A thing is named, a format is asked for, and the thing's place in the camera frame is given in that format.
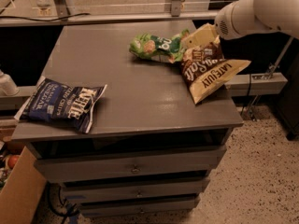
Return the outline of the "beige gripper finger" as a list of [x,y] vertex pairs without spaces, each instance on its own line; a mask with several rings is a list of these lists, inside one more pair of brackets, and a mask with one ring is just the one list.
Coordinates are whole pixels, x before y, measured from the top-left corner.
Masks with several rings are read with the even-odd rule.
[[206,23],[199,27],[195,32],[183,38],[181,43],[184,48],[190,49],[213,42],[217,36],[218,34],[216,32],[215,26],[210,23]]

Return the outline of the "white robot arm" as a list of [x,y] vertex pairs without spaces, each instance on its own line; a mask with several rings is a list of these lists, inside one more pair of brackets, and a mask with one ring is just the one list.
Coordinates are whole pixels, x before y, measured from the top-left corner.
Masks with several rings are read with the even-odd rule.
[[298,39],[299,0],[234,1],[217,13],[212,31],[225,40],[271,33]]

